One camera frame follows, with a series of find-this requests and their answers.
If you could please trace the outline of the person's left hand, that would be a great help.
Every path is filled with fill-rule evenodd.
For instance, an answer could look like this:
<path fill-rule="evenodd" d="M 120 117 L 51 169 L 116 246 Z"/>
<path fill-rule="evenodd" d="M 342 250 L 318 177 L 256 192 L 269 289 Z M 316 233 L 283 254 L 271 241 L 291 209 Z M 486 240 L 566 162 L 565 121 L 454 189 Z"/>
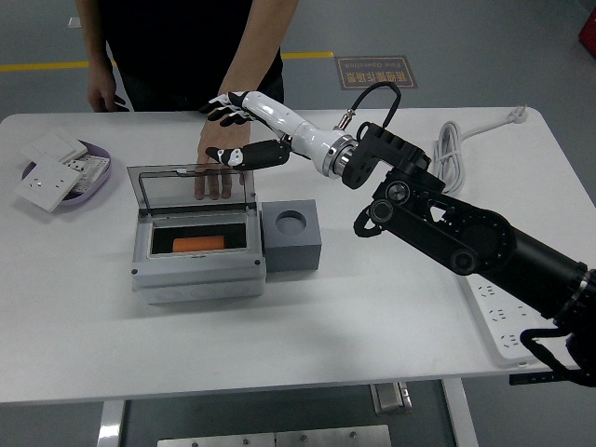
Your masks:
<path fill-rule="evenodd" d="M 215 161 L 206 153 L 210 147 L 220 149 L 236 149 L 250 142 L 251 125 L 231 125 L 222 127 L 219 121 L 207 121 L 201 130 L 197 146 L 198 165 L 213 166 Z M 206 194 L 209 198 L 229 198 L 232 192 L 233 181 L 228 174 L 213 174 L 195 178 L 195 198 L 203 199 Z"/>

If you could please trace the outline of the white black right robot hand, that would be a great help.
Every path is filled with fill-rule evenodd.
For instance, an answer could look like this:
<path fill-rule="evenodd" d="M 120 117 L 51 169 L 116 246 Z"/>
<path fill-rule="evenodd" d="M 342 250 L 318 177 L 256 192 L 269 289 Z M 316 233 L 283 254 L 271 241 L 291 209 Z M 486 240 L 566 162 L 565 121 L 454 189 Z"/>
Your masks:
<path fill-rule="evenodd" d="M 356 147 L 355 140 L 341 130 L 324 130 L 301 117 L 285 105 L 259 91 L 229 92 L 209 101 L 200 109 L 210 121 L 221 126 L 259 121 L 271 129 L 276 138 L 250 143 L 233 149 L 211 147 L 209 157 L 235 170 L 256 170 L 280 166 L 291 153 L 314 164 L 325 177 L 337 178 L 344 168 L 341 156 Z"/>

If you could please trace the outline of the person's right hand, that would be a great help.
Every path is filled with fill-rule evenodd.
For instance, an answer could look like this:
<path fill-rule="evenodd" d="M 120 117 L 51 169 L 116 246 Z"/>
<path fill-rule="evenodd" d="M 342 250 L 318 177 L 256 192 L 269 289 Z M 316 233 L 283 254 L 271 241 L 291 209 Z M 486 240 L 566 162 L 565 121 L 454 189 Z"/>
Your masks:
<path fill-rule="evenodd" d="M 116 94 L 115 77 L 111 70 L 89 70 L 88 103 L 96 113 L 129 111 L 126 101 Z"/>

